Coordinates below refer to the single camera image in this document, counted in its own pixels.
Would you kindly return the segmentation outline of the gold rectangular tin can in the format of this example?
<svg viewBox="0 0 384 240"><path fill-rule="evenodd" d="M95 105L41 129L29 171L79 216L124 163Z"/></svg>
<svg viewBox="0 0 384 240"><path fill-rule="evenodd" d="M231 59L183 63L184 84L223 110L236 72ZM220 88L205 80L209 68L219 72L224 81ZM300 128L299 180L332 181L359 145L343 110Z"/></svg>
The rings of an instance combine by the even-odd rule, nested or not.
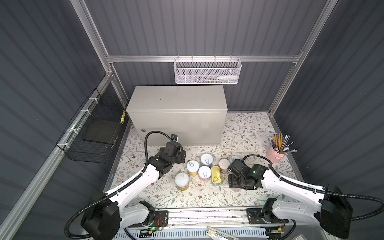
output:
<svg viewBox="0 0 384 240"><path fill-rule="evenodd" d="M219 166L211 167L212 184L218 186L222 183L221 168Z"/></svg>

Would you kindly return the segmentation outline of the teal can pull tab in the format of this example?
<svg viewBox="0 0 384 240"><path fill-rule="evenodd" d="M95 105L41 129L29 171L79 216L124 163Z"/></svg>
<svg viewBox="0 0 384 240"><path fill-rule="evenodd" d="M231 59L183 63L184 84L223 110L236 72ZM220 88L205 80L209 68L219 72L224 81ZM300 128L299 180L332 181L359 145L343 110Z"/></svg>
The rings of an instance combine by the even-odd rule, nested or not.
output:
<svg viewBox="0 0 384 240"><path fill-rule="evenodd" d="M203 166L207 166L207 167L211 168L212 164L213 164L213 160L214 160L214 158L210 154L203 154L201 156L201 163Z"/></svg>

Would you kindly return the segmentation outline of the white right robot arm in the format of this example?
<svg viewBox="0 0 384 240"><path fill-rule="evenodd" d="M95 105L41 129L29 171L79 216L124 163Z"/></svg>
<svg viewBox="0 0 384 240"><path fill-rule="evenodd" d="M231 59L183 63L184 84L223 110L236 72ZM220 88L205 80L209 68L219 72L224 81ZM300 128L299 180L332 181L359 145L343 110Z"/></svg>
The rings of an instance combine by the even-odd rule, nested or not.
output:
<svg viewBox="0 0 384 240"><path fill-rule="evenodd" d="M337 238L347 239L353 221L372 218L384 211L384 201L379 198L344 194L333 185L315 186L284 177L273 168L270 160L267 162L266 167L259 164L249 167L245 159L233 160L228 167L229 187L246 191L265 189L279 192L296 202L268 198L258 213L248 211L250 219L259 217L266 223L300 221L316 224ZM381 206L372 212L354 217L349 199L372 201Z"/></svg>

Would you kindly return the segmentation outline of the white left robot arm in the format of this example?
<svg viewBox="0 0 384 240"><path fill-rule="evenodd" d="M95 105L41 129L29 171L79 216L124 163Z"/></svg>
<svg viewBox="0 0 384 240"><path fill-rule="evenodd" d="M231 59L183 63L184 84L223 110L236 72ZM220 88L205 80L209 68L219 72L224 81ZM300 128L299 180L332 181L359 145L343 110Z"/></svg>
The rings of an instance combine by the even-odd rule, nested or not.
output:
<svg viewBox="0 0 384 240"><path fill-rule="evenodd" d="M67 221L64 234L69 239L111 240L119 230L131 225L149 224L155 209L142 201L126 209L126 205L142 190L166 175L174 164L183 164L186 151L178 142L178 136L157 131L169 141L153 157L148 154L148 139L155 131L149 132L144 140L145 165L134 176L104 194L94 195L89 204Z"/></svg>

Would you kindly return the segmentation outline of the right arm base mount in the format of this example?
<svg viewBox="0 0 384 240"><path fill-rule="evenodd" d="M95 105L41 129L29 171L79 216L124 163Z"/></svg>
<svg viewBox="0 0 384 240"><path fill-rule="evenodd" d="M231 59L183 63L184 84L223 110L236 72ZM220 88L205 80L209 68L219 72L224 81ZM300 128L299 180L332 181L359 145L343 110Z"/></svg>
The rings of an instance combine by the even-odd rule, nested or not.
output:
<svg viewBox="0 0 384 240"><path fill-rule="evenodd" d="M247 208L246 214L249 224L286 224L288 219L280 219L273 212L273 204L276 198L268 198L263 207Z"/></svg>

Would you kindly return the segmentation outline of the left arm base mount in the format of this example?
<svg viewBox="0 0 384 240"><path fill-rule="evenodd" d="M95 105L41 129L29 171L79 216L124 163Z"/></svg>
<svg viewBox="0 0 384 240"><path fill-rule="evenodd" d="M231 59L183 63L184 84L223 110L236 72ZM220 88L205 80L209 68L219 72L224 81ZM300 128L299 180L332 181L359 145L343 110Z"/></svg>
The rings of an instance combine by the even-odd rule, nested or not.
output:
<svg viewBox="0 0 384 240"><path fill-rule="evenodd" d="M150 212L143 223L133 224L129 228L166 227L168 225L169 211L155 210Z"/></svg>

